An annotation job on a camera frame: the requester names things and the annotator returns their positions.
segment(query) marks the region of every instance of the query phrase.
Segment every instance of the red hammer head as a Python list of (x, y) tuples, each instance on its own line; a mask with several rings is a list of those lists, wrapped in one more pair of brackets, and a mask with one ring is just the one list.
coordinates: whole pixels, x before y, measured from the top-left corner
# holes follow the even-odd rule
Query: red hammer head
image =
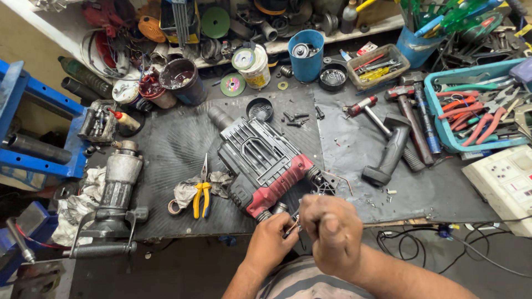
[(347, 112), (352, 117), (359, 114), (362, 110), (364, 110), (364, 107), (366, 106), (372, 106), (377, 102), (377, 95), (372, 95), (370, 97), (367, 97), (360, 102), (354, 104), (353, 106), (347, 108)]

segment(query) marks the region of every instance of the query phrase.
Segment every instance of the striped shirt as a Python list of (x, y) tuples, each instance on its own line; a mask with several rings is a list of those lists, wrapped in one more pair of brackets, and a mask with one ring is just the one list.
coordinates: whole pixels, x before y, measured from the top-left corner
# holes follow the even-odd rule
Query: striped shirt
[(266, 277), (256, 299), (373, 299), (364, 289), (323, 274), (310, 255), (281, 265)]

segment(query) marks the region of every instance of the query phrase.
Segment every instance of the white rag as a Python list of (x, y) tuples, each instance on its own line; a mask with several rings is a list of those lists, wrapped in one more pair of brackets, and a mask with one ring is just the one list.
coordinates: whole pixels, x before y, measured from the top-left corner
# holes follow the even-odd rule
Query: white rag
[[(54, 242), (63, 246), (72, 246), (81, 218), (95, 211), (102, 200), (106, 169), (106, 167), (90, 168), (87, 170), (87, 179), (80, 195), (70, 195), (66, 200), (57, 201), (59, 225), (52, 234)], [(78, 238), (79, 245), (91, 242), (92, 238), (89, 237)]]

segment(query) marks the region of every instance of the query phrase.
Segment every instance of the orange circular part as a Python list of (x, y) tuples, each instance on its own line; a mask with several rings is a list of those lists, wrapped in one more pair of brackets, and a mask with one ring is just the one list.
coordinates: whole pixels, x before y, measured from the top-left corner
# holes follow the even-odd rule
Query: orange circular part
[(138, 23), (138, 29), (145, 37), (156, 43), (163, 43), (166, 41), (166, 36), (164, 36), (163, 31), (159, 28), (159, 20), (156, 18), (143, 15)]
[(265, 13), (265, 14), (269, 14), (269, 15), (280, 15), (280, 14), (283, 14), (286, 9), (283, 9), (282, 11), (269, 11), (265, 8), (262, 7), (262, 5), (260, 5), (257, 0), (254, 0), (253, 1), (255, 3), (255, 7), (257, 7), (258, 10), (260, 10), (261, 12)]

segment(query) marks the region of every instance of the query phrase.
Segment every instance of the person's hand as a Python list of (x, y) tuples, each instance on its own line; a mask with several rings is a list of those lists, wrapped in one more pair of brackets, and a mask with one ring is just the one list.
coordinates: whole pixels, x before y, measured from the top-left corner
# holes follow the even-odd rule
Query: person's hand
[(314, 242), (312, 254), (323, 273), (344, 280), (359, 274), (362, 221), (352, 204), (333, 196), (305, 195), (299, 220)]
[(243, 264), (247, 264), (261, 275), (266, 276), (281, 263), (285, 255), (299, 239), (299, 227), (294, 227), (288, 237), (283, 239), (285, 231), (294, 224), (286, 212), (275, 214), (260, 222), (251, 237)]

